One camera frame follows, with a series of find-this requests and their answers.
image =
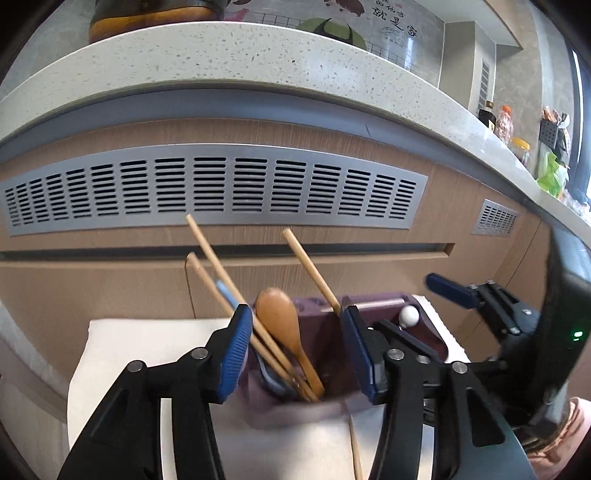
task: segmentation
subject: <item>white ball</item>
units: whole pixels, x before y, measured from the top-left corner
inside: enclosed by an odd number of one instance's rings
[[[406,305],[400,310],[398,324],[400,328],[414,327],[418,323],[418,310],[412,305]]]

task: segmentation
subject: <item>pink sleeve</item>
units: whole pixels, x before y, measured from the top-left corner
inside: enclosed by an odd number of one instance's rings
[[[528,455],[538,480],[553,480],[558,476],[581,445],[590,427],[591,402],[571,398],[569,419],[558,438],[544,449]]]

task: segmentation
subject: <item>plastic bag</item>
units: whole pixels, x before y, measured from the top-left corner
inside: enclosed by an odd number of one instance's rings
[[[569,175],[566,167],[556,161],[557,157],[552,152],[547,152],[540,162],[539,187],[558,198],[562,193]]]

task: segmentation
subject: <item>white cloth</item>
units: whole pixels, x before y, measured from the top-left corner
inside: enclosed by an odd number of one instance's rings
[[[424,297],[421,306],[446,341],[453,336]],[[93,320],[89,336],[70,383],[68,434],[70,447],[109,387],[132,360],[148,366],[177,360],[203,346],[227,319],[213,320]],[[449,345],[450,359],[467,361],[461,347]],[[353,460],[346,418],[272,430],[256,430],[241,415],[234,395],[221,406],[212,405],[216,439],[228,480],[353,480]],[[162,408],[162,457],[165,480],[176,480],[171,445],[170,403]],[[355,414],[355,428],[363,477],[373,463],[383,407]],[[431,478],[433,429],[424,427],[419,479]]]

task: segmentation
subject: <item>speckled countertop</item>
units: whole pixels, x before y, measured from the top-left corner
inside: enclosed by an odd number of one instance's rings
[[[77,50],[0,102],[0,141],[40,118],[113,94],[219,80],[299,90],[381,111],[466,151],[495,170],[591,247],[591,228],[540,190],[474,115],[416,75],[319,35],[240,22],[173,24]]]

